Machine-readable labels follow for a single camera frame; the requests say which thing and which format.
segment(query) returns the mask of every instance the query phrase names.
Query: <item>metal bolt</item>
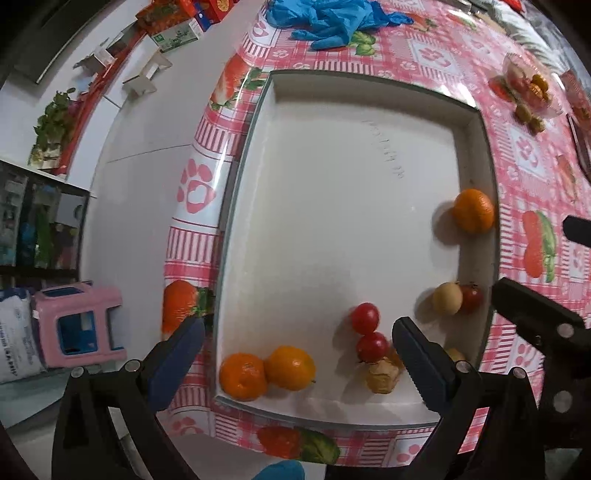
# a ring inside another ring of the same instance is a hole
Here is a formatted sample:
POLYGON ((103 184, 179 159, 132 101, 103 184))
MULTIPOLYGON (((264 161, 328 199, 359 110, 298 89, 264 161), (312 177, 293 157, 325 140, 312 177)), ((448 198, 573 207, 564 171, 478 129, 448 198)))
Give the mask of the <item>metal bolt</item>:
POLYGON ((456 363, 456 370, 462 372, 463 374, 467 374, 470 370, 472 370, 472 366, 465 360, 460 360, 458 363, 456 363))
POLYGON ((570 394, 570 392, 561 390, 554 396, 552 404, 558 413, 568 412, 571 405, 573 404, 573 396, 570 394))
POLYGON ((125 364, 125 369, 128 372, 137 372, 140 367, 141 363, 139 363, 139 360, 130 360, 125 364))
POLYGON ((515 375, 517 378, 525 378, 527 377, 527 373, 525 373, 525 370, 523 370, 521 367, 515 367, 513 369, 513 375, 515 375))
POLYGON ((72 370, 70 375, 72 376, 72 378, 80 378, 83 373, 84 373, 84 367, 76 367, 74 370, 72 370))
POLYGON ((556 331, 562 338, 571 338, 574 335, 574 327, 569 323, 561 323, 556 331))

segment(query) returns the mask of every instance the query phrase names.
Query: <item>pink plastic step stool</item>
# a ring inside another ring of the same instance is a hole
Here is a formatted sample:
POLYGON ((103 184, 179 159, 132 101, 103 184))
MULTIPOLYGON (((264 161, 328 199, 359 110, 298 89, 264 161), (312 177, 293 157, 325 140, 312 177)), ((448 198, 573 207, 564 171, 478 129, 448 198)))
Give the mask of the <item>pink plastic step stool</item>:
POLYGON ((73 283, 38 291, 33 300, 48 367, 79 367, 127 357, 112 339, 109 310, 122 303, 117 288, 73 283))

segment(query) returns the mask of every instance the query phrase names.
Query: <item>table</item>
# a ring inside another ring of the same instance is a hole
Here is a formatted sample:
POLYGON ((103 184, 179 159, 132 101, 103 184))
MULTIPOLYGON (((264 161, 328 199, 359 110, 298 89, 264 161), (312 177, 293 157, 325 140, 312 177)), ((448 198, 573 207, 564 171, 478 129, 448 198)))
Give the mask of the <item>table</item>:
MULTIPOLYGON (((569 242, 561 223, 569 214, 591 216, 591 186, 577 163, 565 115, 546 120, 546 131, 533 137, 513 116, 514 105, 489 86, 502 70, 508 52, 532 58, 508 37, 484 22, 467 17, 436 0, 383 0, 386 12, 411 14, 414 25, 388 27, 373 34, 375 42, 362 48, 313 51, 309 42, 289 39, 290 30, 267 24, 258 13, 237 53, 228 61, 192 142, 193 154, 177 191, 178 208, 168 235, 165 282, 187 280, 214 289, 220 264, 225 207, 236 165, 266 73, 274 69, 319 69, 375 75, 436 90, 478 108, 485 121, 493 154, 501 226, 500 275, 519 281, 578 312, 591 313, 587 281, 589 252, 569 242), (540 211, 557 235, 555 276, 531 278, 523 257, 527 246, 522 216, 540 211)), ((566 97, 559 92, 565 112, 566 97)), ((290 424, 255 417, 210 401, 210 348, 196 358, 169 407, 169 434, 206 433, 244 448, 267 451, 257 431, 290 424)), ((480 370, 527 372, 539 398, 543 356, 515 334, 515 326, 495 315, 480 370)), ((479 410, 461 451, 475 447, 486 418, 479 410)), ((338 465, 407 465, 421 449, 432 428, 363 432, 323 430, 340 454, 338 465)))

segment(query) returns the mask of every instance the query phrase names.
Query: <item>orange box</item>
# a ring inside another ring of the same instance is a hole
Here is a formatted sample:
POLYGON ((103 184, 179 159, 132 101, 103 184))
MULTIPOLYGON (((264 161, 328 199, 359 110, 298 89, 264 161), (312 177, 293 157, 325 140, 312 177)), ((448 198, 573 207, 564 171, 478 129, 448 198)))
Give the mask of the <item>orange box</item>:
POLYGON ((234 6, 232 0, 199 0, 199 4, 211 23, 220 23, 234 6))
POLYGON ((152 36, 190 20, 195 15, 197 10, 191 0, 155 0, 140 10, 135 18, 138 19, 139 26, 152 36))

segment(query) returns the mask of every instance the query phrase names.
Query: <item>red tomato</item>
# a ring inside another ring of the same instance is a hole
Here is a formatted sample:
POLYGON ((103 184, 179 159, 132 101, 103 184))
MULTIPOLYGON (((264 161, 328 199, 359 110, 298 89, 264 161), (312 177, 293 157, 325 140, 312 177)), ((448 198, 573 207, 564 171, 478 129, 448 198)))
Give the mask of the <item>red tomato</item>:
POLYGON ((361 337, 356 348, 359 360, 367 364, 374 364, 386 356, 390 350, 390 344, 384 335, 372 332, 361 337))
POLYGON ((378 328, 379 310, 373 303, 365 302, 357 305, 350 317, 353 330, 361 335, 367 335, 378 328))
POLYGON ((460 311, 463 313, 472 313, 484 301, 484 294, 476 284, 460 285, 462 291, 462 306, 460 311))

